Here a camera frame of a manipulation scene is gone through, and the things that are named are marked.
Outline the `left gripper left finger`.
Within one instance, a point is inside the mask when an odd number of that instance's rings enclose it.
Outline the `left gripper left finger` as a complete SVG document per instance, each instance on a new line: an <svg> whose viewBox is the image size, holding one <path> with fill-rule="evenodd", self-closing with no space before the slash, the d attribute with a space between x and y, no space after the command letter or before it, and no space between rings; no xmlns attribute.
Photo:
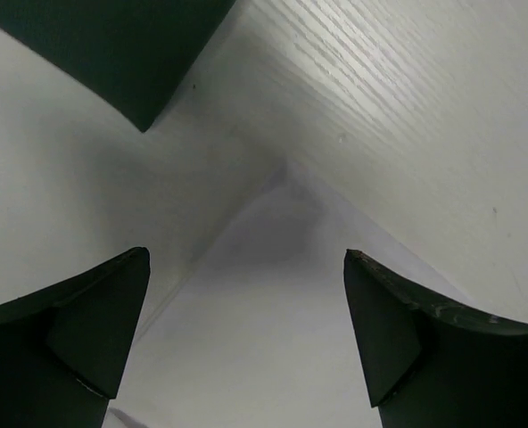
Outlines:
<svg viewBox="0 0 528 428"><path fill-rule="evenodd" d="M0 427L100 427L150 278L135 247L0 305Z"/></svg>

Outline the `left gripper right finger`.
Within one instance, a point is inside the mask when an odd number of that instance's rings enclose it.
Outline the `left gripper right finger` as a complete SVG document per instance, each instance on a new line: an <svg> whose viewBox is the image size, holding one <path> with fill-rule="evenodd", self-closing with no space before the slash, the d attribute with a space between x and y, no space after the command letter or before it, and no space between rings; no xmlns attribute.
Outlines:
<svg viewBox="0 0 528 428"><path fill-rule="evenodd" d="M528 324L349 250L344 287L370 405L386 427L528 427Z"/></svg>

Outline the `white t shirt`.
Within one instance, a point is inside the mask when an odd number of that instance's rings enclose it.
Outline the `white t shirt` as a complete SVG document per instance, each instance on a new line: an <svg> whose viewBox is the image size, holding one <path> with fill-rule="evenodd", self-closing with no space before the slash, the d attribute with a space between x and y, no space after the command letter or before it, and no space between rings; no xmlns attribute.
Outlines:
<svg viewBox="0 0 528 428"><path fill-rule="evenodd" d="M377 427L343 286L363 250L468 296L296 164L274 173L137 339L108 427Z"/></svg>

